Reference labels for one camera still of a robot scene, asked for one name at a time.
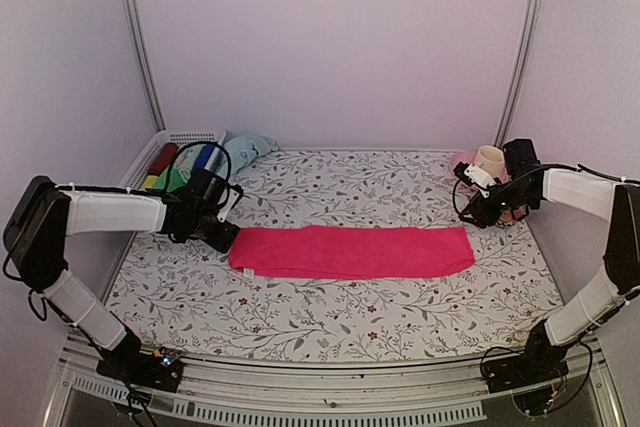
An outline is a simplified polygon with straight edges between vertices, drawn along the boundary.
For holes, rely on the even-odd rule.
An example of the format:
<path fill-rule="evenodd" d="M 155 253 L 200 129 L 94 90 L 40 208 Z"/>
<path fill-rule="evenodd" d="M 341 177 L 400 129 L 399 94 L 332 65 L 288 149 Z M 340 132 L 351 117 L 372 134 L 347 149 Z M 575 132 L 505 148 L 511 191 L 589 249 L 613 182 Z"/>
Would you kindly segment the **pink towel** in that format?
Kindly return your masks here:
<path fill-rule="evenodd" d="M 473 266 L 466 230 L 458 228 L 247 228 L 230 266 L 258 276 L 308 280 L 440 278 Z"/>

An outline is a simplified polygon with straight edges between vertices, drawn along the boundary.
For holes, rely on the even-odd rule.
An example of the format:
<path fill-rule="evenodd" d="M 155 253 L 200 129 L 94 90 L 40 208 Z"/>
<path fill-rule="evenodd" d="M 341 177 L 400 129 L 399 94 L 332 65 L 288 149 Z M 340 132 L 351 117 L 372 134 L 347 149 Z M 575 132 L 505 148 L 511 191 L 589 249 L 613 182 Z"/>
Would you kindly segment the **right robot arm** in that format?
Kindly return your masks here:
<path fill-rule="evenodd" d="M 607 222 L 603 264 L 589 283 L 566 305 L 530 331 L 517 374 L 537 383 L 563 360 L 567 350 L 593 327 L 603 325 L 639 295 L 639 184 L 562 164 L 543 164 L 529 139 L 502 147 L 507 179 L 501 181 L 482 167 L 460 162 L 455 177 L 476 188 L 458 218 L 478 228 L 500 221 L 519 221 L 547 201 L 594 215 Z"/>

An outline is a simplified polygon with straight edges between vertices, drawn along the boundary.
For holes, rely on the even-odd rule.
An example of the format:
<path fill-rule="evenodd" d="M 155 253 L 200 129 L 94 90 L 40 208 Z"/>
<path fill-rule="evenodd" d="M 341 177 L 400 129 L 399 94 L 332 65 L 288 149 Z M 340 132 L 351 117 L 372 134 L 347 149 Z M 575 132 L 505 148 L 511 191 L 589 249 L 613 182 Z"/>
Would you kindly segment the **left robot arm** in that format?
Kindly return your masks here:
<path fill-rule="evenodd" d="M 160 233 L 177 244 L 200 240 L 226 253 L 240 232 L 227 216 L 243 195 L 240 186 L 208 170 L 173 192 L 56 184 L 36 176 L 4 229 L 4 263 L 16 270 L 11 280 L 82 331 L 126 380 L 138 381 L 149 370 L 141 341 L 71 272 L 67 239 L 96 232 Z"/>

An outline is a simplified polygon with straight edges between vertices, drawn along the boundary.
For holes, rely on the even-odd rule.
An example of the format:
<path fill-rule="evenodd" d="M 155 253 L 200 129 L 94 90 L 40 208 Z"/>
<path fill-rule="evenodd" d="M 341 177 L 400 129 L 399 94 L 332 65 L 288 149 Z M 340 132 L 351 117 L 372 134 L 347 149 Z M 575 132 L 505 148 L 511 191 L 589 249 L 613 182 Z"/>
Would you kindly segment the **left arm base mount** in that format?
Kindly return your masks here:
<path fill-rule="evenodd" d="M 153 353 L 138 348 L 104 351 L 96 368 L 104 377 L 170 393 L 178 391 L 183 371 L 179 355 L 164 348 Z"/>

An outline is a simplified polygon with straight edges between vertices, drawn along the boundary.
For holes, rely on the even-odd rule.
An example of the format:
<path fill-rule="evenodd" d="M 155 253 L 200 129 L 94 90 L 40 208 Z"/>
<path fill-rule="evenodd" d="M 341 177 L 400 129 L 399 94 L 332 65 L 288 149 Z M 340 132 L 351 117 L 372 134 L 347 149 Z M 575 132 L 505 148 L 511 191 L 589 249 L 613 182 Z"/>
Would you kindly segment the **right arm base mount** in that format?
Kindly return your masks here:
<path fill-rule="evenodd" d="M 560 379 L 569 370 L 568 347 L 525 348 L 515 351 L 506 347 L 489 348 L 480 360 L 480 375 L 490 393 L 504 392 Z"/>

